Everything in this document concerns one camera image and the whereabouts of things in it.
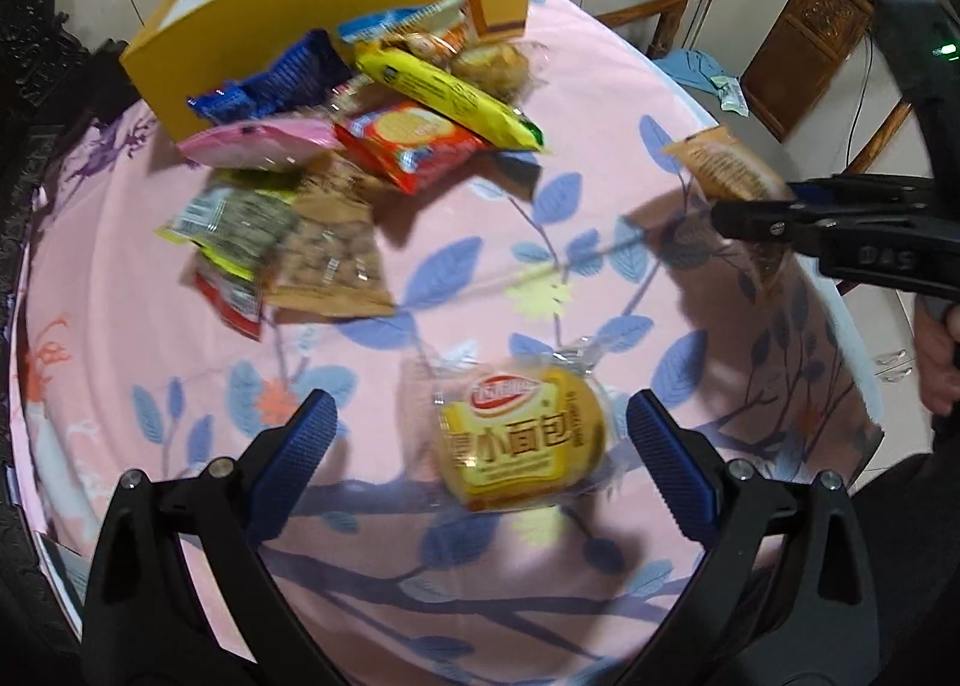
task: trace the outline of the metal bolt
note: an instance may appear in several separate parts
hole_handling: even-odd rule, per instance
[[[206,469],[214,478],[226,478],[233,472],[233,459],[229,456],[222,456],[221,459],[213,459],[210,466]]]
[[[143,473],[138,469],[128,469],[123,473],[123,477],[120,479],[120,485],[123,488],[137,488],[140,485],[140,481],[143,480]]]
[[[757,473],[757,470],[754,469],[754,466],[750,464],[749,461],[733,459],[733,461],[727,464],[727,472],[736,478],[736,480],[750,480],[750,478]]]
[[[843,478],[832,469],[820,473],[820,483],[829,488],[830,491],[839,491],[843,488]]]

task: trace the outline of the blue gripper pad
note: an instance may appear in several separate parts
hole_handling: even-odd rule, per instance
[[[257,547],[280,536],[296,501],[337,435],[337,406],[316,390],[294,413],[283,444],[264,467],[250,493],[247,541]]]
[[[649,390],[630,398],[627,434],[683,536],[712,546],[720,531],[720,495],[704,472],[723,461],[707,437],[681,429]]]

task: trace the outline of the cabinet handle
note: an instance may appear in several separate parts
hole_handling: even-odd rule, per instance
[[[904,348],[904,350],[891,353],[889,356],[877,356],[875,361],[877,362],[877,366],[893,366],[899,362],[902,362],[905,358],[906,348]]]
[[[887,375],[881,375],[880,379],[885,383],[899,383],[904,378],[913,374],[913,367],[909,366],[906,369],[901,369],[898,372],[890,372]]]

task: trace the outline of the yellow flower print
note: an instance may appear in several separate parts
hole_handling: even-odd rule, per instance
[[[563,315],[563,304],[570,301],[573,286],[563,282],[563,275],[553,264],[530,264],[520,272],[507,295],[515,301],[515,309],[531,320]]]
[[[551,547],[560,539],[563,513],[560,507],[537,507],[511,516],[511,528],[532,547]]]

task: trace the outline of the brown snack package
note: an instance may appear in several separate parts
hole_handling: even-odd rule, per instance
[[[299,219],[280,248],[265,301],[328,318],[392,315],[363,200],[370,175],[342,158],[309,174],[293,208]]]
[[[725,127],[709,128],[664,148],[697,179],[707,199],[790,201],[794,192]],[[757,282],[770,296],[779,285],[786,245],[743,242]]]

